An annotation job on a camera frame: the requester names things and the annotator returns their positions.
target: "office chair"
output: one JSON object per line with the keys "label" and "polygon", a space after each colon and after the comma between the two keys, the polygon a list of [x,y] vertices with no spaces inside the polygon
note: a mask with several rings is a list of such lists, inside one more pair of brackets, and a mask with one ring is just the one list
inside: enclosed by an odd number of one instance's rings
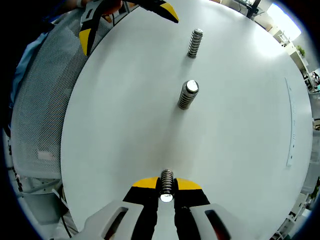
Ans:
{"label": "office chair", "polygon": [[[60,145],[70,95],[88,57],[79,41],[83,9],[73,10],[53,28],[32,57],[16,95],[11,149],[16,172],[60,179]],[[94,49],[112,25],[100,20]]]}

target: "metal cylinder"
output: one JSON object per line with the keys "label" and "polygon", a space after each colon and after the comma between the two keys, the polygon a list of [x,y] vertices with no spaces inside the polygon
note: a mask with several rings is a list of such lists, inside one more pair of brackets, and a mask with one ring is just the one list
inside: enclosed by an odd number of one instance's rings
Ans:
{"label": "metal cylinder", "polygon": [[160,199],[164,203],[169,203],[174,199],[174,173],[169,169],[163,170],[160,181]]}
{"label": "metal cylinder", "polygon": [[195,30],[192,31],[188,54],[187,54],[189,58],[192,58],[192,59],[196,58],[203,35],[204,35],[204,31],[202,31],[200,28],[196,28]]}
{"label": "metal cylinder", "polygon": [[182,110],[188,109],[198,92],[199,84],[195,80],[186,81],[182,85],[180,98],[178,102],[179,108],[181,108]]}

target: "window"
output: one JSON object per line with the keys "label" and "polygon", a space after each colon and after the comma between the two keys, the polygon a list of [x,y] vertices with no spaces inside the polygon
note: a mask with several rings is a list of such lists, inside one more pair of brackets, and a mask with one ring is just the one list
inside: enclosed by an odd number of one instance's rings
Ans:
{"label": "window", "polygon": [[272,3],[266,12],[291,41],[301,34],[295,22],[276,4]]}

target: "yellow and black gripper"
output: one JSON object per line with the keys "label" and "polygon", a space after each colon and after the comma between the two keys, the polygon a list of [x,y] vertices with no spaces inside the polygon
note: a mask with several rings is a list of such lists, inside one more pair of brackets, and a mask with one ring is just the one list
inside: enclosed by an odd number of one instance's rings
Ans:
{"label": "yellow and black gripper", "polygon": [[[158,201],[166,183],[161,177],[145,178],[132,185],[123,201],[143,205],[142,212],[135,224],[132,240],[151,240],[157,224]],[[174,224],[179,239],[200,239],[199,231],[189,208],[209,205],[201,186],[193,181],[173,178],[170,179],[170,193],[174,197]]]}
{"label": "yellow and black gripper", "polygon": [[[179,22],[179,18],[174,8],[163,0],[130,0],[130,3],[138,4],[142,8],[154,12],[174,23]],[[84,55],[88,56],[90,54],[95,41],[100,17],[110,6],[110,0],[93,0],[86,5],[85,11],[81,17],[81,30],[79,33],[79,39]]]}

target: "table surface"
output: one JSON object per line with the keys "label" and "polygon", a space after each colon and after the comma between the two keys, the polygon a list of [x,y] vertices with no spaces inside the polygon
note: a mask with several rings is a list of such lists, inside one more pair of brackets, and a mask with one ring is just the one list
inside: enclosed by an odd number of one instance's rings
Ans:
{"label": "table surface", "polygon": [[[308,170],[312,117],[304,80],[277,41],[240,13],[208,0],[169,2],[178,24],[137,8],[101,41],[75,84],[61,139],[70,213],[82,230],[134,182],[172,169],[243,220],[254,238],[269,239]],[[191,59],[194,28],[204,35]],[[177,101],[190,79],[199,93],[183,111]],[[178,239],[172,202],[160,203],[153,239]]]}

